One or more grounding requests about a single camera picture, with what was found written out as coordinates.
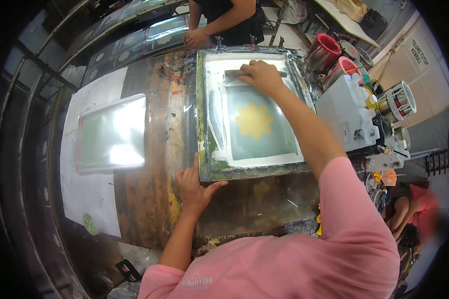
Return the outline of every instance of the shirt logo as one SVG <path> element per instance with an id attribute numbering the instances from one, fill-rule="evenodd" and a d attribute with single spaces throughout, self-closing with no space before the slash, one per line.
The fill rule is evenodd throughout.
<path id="1" fill-rule="evenodd" d="M 181 289 L 192 290 L 192 289 L 207 289 L 208 285 L 213 283 L 213 278 L 201 276 L 195 271 L 193 275 L 189 278 L 184 278 L 181 281 Z"/>

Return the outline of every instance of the dark shorts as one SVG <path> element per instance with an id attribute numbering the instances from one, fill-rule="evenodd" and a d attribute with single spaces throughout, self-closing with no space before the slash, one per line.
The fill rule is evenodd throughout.
<path id="1" fill-rule="evenodd" d="M 385 221 L 388 221 L 396 213 L 396 210 L 394 209 L 396 200 L 400 199 L 401 197 L 407 197 L 409 200 L 411 200 L 412 197 L 411 187 L 408 183 L 399 183 L 391 192 L 393 193 L 392 199 L 386 206 L 386 219 L 384 219 Z"/>

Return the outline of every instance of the yellow flower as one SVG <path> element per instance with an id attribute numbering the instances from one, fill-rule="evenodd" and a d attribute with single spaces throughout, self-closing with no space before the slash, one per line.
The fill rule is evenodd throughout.
<path id="1" fill-rule="evenodd" d="M 251 134 L 253 139 L 258 140 L 261 134 L 270 134 L 270 123 L 274 118 L 266 112 L 264 105 L 256 106 L 249 102 L 246 107 L 238 107 L 239 115 L 234 118 L 234 123 L 240 126 L 239 133 L 243 136 Z"/>

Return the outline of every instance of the pink paint can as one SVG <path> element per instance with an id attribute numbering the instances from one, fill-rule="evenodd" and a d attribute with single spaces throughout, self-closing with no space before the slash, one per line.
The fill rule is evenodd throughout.
<path id="1" fill-rule="evenodd" d="M 353 75 L 354 73 L 358 73 L 361 77 L 361 80 L 358 82 L 361 84 L 363 82 L 361 71 L 357 69 L 356 64 L 351 59 L 341 56 L 336 64 L 329 70 L 326 77 L 323 78 L 323 89 L 327 90 L 342 75 Z"/>
<path id="2" fill-rule="evenodd" d="M 326 71 L 336 62 L 341 55 L 341 47 L 329 35 L 319 33 L 316 36 L 305 57 L 306 65 L 318 73 Z"/>

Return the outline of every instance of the sign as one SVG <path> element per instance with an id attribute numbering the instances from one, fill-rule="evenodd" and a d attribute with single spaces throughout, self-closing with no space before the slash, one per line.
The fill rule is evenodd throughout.
<path id="1" fill-rule="evenodd" d="M 414 57 L 414 60 L 418 63 L 419 68 L 421 70 L 425 69 L 429 65 L 429 61 L 426 58 L 426 55 L 422 48 L 419 46 L 418 42 L 415 39 L 411 42 L 411 47 L 409 48 L 411 51 L 411 55 Z"/>

